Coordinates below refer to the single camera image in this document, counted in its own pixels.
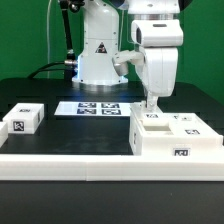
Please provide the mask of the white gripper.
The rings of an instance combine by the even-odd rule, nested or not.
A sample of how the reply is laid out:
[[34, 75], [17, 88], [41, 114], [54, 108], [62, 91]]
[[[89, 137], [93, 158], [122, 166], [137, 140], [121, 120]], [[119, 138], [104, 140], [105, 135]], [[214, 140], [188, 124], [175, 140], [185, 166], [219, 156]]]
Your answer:
[[[136, 65], [136, 73], [147, 92], [154, 97], [154, 111], [159, 111], [158, 97], [173, 92], [177, 63], [177, 47], [183, 44], [180, 22], [173, 20], [134, 20], [131, 38], [143, 54], [143, 62]], [[147, 96], [147, 109], [153, 109], [151, 96]]]

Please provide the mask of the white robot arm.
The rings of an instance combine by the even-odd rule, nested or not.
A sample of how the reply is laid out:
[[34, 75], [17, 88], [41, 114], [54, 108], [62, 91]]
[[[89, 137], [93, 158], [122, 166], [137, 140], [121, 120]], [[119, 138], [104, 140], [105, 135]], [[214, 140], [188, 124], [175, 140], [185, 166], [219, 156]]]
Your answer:
[[75, 82], [111, 86], [133, 64], [154, 111], [172, 94], [183, 31], [178, 14], [193, 0], [84, 0], [84, 48]]

